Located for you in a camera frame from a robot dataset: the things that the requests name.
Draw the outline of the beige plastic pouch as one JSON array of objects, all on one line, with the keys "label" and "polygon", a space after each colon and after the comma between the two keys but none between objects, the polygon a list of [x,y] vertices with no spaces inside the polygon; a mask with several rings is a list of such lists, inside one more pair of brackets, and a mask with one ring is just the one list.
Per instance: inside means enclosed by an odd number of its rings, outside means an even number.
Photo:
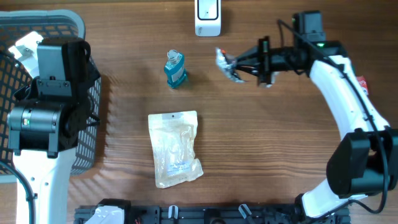
[{"label": "beige plastic pouch", "polygon": [[196,111],[150,114],[148,126],[156,187],[166,189],[203,175],[194,151],[198,127]]}]

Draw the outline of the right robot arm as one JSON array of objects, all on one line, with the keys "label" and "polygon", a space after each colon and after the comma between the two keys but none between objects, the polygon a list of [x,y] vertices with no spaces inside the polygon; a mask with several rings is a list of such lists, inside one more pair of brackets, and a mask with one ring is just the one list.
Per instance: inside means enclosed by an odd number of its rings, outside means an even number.
[{"label": "right robot arm", "polygon": [[268,37],[227,60],[224,74],[240,82],[240,72],[271,86],[278,72],[306,74],[323,95],[338,127],[340,143],[326,165],[326,179],[298,197],[301,222],[319,222],[353,203],[379,195],[381,212],[390,190],[397,186],[397,130],[379,114],[357,81],[341,42],[327,40],[320,11],[303,11],[292,23],[278,21],[291,31],[291,46],[273,48]]}]

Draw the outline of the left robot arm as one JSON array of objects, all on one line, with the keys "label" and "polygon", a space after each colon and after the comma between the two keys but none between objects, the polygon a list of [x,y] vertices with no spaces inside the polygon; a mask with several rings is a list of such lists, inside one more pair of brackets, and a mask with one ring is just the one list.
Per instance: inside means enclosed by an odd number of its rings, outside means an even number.
[{"label": "left robot arm", "polygon": [[90,93],[100,75],[79,37],[51,37],[37,46],[39,74],[17,93],[7,116],[17,223],[65,223],[79,134],[100,124]]}]

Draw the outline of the red tissue pack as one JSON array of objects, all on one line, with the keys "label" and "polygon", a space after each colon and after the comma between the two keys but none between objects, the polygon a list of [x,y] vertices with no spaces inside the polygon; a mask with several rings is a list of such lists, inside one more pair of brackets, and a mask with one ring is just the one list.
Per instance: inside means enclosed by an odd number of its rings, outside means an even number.
[{"label": "red tissue pack", "polygon": [[368,90],[368,85],[367,81],[363,76],[356,77],[362,91],[364,92],[365,95],[369,95],[369,90]]}]

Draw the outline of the grey plastic shopping basket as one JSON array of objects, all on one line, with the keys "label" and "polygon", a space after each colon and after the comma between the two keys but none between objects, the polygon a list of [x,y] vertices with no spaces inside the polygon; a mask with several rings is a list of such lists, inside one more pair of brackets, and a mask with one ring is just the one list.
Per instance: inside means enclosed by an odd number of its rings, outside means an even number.
[{"label": "grey plastic shopping basket", "polygon": [[[43,38],[74,36],[85,39],[83,19],[71,10],[52,11],[1,11],[1,161],[13,166],[12,150],[7,148],[8,129],[6,118],[17,100],[13,94],[30,83],[29,72],[18,63],[8,51],[10,47],[31,32]],[[101,78],[89,90],[93,97],[95,116],[99,115],[101,99]],[[88,127],[78,135],[77,159],[72,165],[71,175],[80,175],[93,167],[96,153],[98,126]]]}]

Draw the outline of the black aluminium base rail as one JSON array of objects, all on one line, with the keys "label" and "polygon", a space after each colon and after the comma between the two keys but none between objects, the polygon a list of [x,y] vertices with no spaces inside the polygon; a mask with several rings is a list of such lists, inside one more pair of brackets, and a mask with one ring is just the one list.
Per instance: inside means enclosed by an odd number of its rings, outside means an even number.
[{"label": "black aluminium base rail", "polygon": [[313,223],[305,218],[298,205],[267,204],[233,207],[169,207],[134,206],[121,199],[104,199],[97,205],[84,205],[75,210],[75,223],[99,223],[107,218],[108,223]]}]

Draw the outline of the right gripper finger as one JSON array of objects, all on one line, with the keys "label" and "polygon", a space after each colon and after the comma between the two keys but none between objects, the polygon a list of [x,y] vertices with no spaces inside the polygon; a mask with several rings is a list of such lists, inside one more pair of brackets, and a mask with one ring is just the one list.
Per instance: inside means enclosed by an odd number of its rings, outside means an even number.
[{"label": "right gripper finger", "polygon": [[258,72],[258,70],[257,70],[256,67],[237,66],[237,67],[235,68],[235,70],[239,70],[239,71],[242,71],[242,72],[246,72],[246,73],[251,74],[251,75],[254,75],[254,76],[256,76],[256,77],[257,77],[258,74],[259,74],[259,72]]},{"label": "right gripper finger", "polygon": [[252,58],[257,58],[257,53],[258,53],[258,46],[254,46],[249,50],[245,51],[244,53],[242,53],[241,55],[237,56],[236,61],[242,62]]}]

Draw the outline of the white barcode scanner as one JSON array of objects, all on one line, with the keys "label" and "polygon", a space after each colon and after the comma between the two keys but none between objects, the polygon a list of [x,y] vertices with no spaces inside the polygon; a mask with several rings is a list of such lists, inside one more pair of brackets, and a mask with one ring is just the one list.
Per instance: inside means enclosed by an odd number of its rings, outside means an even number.
[{"label": "white barcode scanner", "polygon": [[221,0],[194,0],[195,34],[216,37],[221,34]]}]

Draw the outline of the black red packaged item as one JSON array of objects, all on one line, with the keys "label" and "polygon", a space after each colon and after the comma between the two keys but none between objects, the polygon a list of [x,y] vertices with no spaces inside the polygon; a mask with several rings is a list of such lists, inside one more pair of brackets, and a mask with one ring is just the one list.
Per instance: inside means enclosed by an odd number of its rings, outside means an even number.
[{"label": "black red packaged item", "polygon": [[236,59],[219,47],[217,47],[215,51],[215,62],[219,70],[231,81],[235,83],[245,83],[245,81],[236,73]]}]

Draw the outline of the blue mouthwash bottle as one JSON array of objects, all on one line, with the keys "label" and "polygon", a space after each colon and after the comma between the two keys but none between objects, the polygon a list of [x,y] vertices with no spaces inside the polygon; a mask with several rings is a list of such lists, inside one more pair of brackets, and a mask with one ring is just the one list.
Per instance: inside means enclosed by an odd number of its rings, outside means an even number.
[{"label": "blue mouthwash bottle", "polygon": [[173,89],[177,89],[187,78],[184,54],[177,50],[169,50],[164,72],[167,76],[168,85]]}]

